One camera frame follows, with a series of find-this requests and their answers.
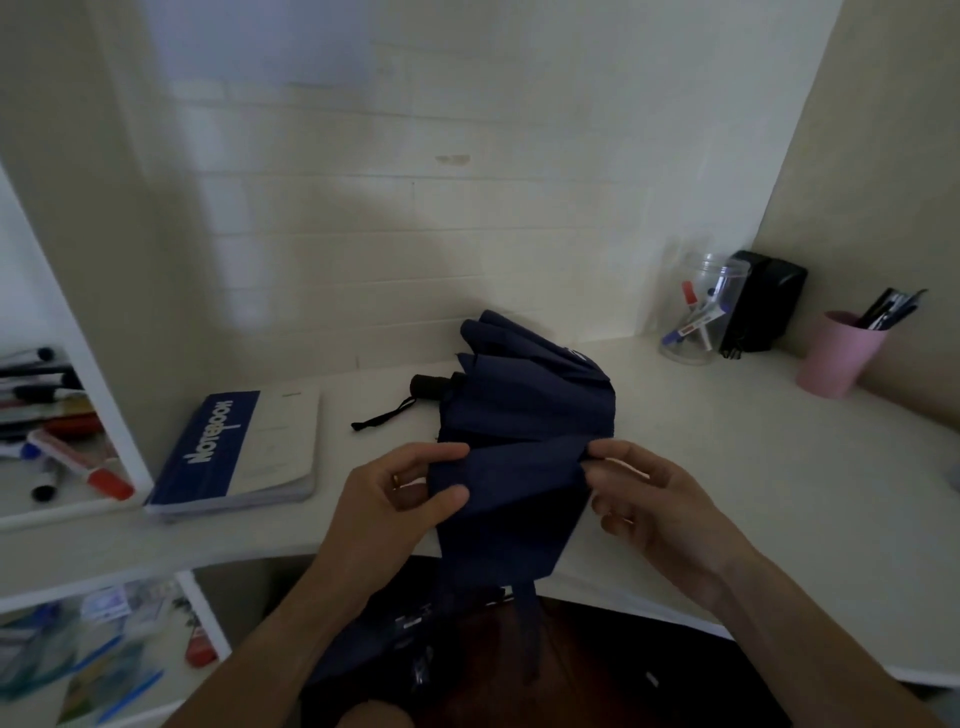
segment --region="forearm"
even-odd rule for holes
[[[717,616],[797,725],[940,725],[763,556],[722,574]]]
[[[327,646],[363,604],[316,565],[165,724],[280,726]]]

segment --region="notebook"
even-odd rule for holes
[[[309,381],[210,395],[144,509],[171,520],[309,497],[319,404]]]

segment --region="finger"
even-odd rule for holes
[[[630,540],[633,535],[633,529],[629,523],[617,516],[604,516],[600,519],[600,527],[607,533],[613,534],[621,539]]]
[[[427,492],[426,483],[411,483],[392,491],[387,491],[387,498],[398,511],[409,511],[418,505],[425,503],[430,497]]]
[[[651,478],[667,475],[671,468],[677,467],[665,457],[660,457],[650,450],[626,440],[594,440],[587,445],[587,452],[591,457],[610,457],[614,460],[620,460],[631,468],[636,468],[641,473],[648,474]]]
[[[393,477],[394,485],[397,486],[397,488],[402,488],[408,483],[425,478],[429,468],[429,463],[420,463],[419,465],[415,465],[410,470],[403,471],[403,473],[395,473]]]
[[[607,496],[596,496],[590,504],[598,516],[619,516],[627,521],[636,519],[636,509],[630,503]]]
[[[611,463],[584,463],[587,485],[593,492],[610,500],[626,501],[643,511],[657,515],[674,495],[649,483],[622,468],[613,468]]]
[[[466,443],[407,443],[378,457],[365,467],[382,487],[394,485],[394,475],[408,473],[418,466],[467,457]]]
[[[467,505],[469,498],[467,486],[451,485],[409,513],[416,519],[419,530],[425,533]]]

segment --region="red marker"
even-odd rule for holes
[[[97,465],[49,432],[35,429],[27,435],[27,442],[36,445],[44,455],[52,457],[71,473],[79,475],[87,485],[96,488],[105,496],[126,500],[136,493],[133,486],[119,475]]]
[[[689,280],[685,280],[680,284],[680,287],[684,290],[686,307],[690,309],[691,314],[695,313],[700,308],[700,302],[697,301],[697,294],[693,290],[693,283],[691,283]],[[704,349],[706,349],[708,352],[712,351],[713,346],[710,343],[710,337],[708,336],[707,331],[701,328],[699,336],[700,342],[704,345]]]

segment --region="hand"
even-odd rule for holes
[[[414,481],[426,476],[430,463],[460,460],[468,452],[464,443],[410,443],[350,473],[310,572],[348,601],[354,617],[426,532],[467,503],[463,485],[427,499],[426,483]]]
[[[756,556],[747,538],[679,465],[622,440],[594,440],[588,452],[598,458],[583,465],[603,529],[715,613],[727,569]]]

